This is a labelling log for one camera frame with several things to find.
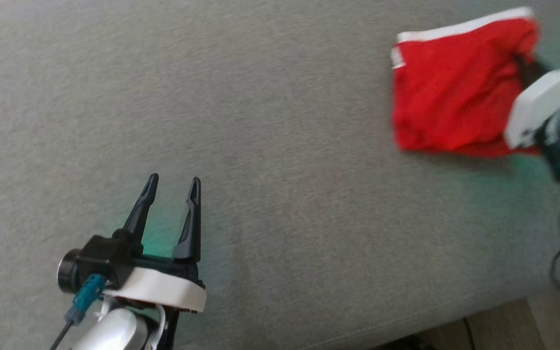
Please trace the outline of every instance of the wooden floor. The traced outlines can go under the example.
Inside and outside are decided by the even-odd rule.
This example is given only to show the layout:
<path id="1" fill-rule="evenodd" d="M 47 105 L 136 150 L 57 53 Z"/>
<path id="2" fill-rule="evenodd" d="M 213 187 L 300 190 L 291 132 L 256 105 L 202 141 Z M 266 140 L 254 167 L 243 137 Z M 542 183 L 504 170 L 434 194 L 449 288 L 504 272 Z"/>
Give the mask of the wooden floor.
<path id="1" fill-rule="evenodd" d="M 546 291 L 467 319 L 476 350 L 560 350 L 558 292 Z M 462 319 L 421 332 L 418 337 L 437 350 L 472 350 Z"/>

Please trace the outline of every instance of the red cloth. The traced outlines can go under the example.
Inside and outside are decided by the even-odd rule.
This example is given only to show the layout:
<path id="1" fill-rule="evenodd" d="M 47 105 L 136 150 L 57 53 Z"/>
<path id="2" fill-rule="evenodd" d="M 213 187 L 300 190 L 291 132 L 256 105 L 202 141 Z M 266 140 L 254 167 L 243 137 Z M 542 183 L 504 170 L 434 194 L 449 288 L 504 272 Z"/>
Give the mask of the red cloth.
<path id="1" fill-rule="evenodd" d="M 538 36 L 528 7 L 399 34 L 392 53 L 398 146 L 479 157 L 512 153 L 503 132 L 523 90 L 513 58 L 531 62 Z"/>

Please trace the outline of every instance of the gray fabric surface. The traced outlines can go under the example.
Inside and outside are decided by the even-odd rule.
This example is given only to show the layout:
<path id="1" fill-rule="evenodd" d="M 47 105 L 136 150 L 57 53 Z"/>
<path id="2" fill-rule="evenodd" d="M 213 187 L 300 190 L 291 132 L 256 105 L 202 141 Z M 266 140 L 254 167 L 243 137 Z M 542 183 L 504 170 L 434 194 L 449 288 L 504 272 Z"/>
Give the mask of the gray fabric surface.
<path id="1" fill-rule="evenodd" d="M 545 286 L 542 162 L 401 153 L 389 123 L 397 33 L 518 4 L 0 0 L 0 349 L 53 341 L 58 261 L 151 172 L 152 253 L 203 184 L 209 299 L 181 349 L 366 348 Z M 530 4 L 559 62 L 560 2 Z"/>

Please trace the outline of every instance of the folded red shorts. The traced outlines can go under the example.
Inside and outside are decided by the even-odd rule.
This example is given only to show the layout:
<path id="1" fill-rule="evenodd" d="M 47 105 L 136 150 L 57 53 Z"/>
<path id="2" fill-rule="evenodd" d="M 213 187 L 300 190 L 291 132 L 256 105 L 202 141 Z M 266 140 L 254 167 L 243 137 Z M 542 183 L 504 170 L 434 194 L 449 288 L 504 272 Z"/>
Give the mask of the folded red shorts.
<path id="1" fill-rule="evenodd" d="M 523 91 L 515 58 L 533 62 L 538 28 L 529 7 L 398 35 L 392 50 L 393 126 L 408 150 L 498 157 Z"/>

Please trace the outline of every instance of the camera lens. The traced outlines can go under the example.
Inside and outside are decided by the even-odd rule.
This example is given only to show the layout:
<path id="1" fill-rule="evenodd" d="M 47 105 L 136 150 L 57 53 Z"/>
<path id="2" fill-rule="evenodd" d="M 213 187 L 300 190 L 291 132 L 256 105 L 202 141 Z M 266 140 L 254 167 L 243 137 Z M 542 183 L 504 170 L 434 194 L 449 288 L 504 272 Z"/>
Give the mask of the camera lens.
<path id="1" fill-rule="evenodd" d="M 81 249 L 71 249 L 57 267 L 57 284 L 64 293 L 75 294 L 81 288 L 77 273 L 76 257 Z"/>

